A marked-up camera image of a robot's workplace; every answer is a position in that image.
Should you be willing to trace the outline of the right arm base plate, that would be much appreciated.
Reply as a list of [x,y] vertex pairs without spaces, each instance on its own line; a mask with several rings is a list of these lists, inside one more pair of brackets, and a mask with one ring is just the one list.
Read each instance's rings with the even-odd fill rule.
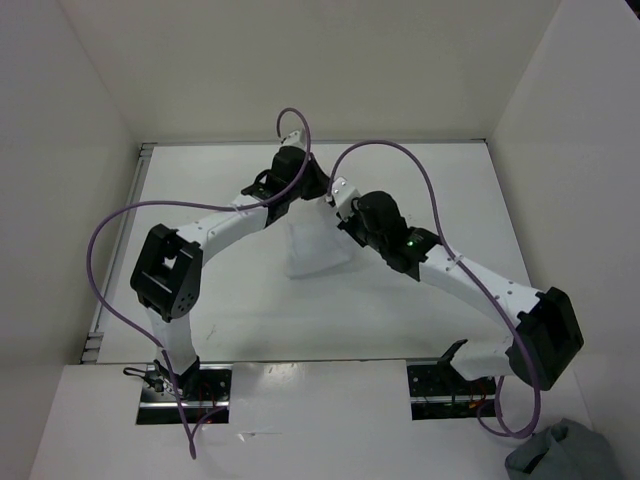
[[412,419],[445,420],[494,417],[491,405],[497,382],[493,377],[466,380],[436,359],[406,364]]

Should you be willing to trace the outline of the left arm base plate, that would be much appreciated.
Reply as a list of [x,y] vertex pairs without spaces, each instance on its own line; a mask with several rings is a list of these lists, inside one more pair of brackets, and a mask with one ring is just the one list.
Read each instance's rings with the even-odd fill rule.
[[[136,419],[138,425],[181,423],[172,385],[162,377],[156,365],[125,367],[123,373],[142,380]],[[226,424],[229,420],[231,385],[230,364],[202,364],[190,385],[180,389],[188,423],[195,425],[204,419],[205,424]]]

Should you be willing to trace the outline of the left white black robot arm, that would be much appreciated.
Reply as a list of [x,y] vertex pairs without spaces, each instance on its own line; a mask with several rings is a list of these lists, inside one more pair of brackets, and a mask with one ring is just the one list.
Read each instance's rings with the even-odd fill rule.
[[269,169],[241,190],[228,212],[216,212],[177,229],[154,226],[145,239],[130,285],[145,308],[152,335],[161,345],[155,364],[163,386],[176,399],[199,387],[200,359],[189,312],[201,287],[202,269],[216,254],[283,217],[292,202],[320,197],[329,178],[314,158],[304,164],[300,140],[282,142]]

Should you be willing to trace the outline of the white skirt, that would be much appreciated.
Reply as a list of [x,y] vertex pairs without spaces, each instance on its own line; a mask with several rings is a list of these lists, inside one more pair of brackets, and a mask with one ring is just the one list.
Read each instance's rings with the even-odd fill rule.
[[354,247],[338,229],[340,220],[324,198],[287,215],[285,273],[306,278],[350,262]]

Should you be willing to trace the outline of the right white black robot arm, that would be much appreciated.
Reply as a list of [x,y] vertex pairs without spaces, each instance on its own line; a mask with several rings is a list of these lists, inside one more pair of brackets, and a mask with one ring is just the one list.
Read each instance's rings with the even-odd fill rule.
[[394,271],[440,289],[506,328],[497,345],[456,342],[444,354],[438,380],[450,393],[473,380],[515,376],[548,391],[584,345],[569,296],[508,280],[449,252],[441,238],[412,227],[386,192],[365,195],[339,185],[330,201],[345,231],[357,244],[375,250]]

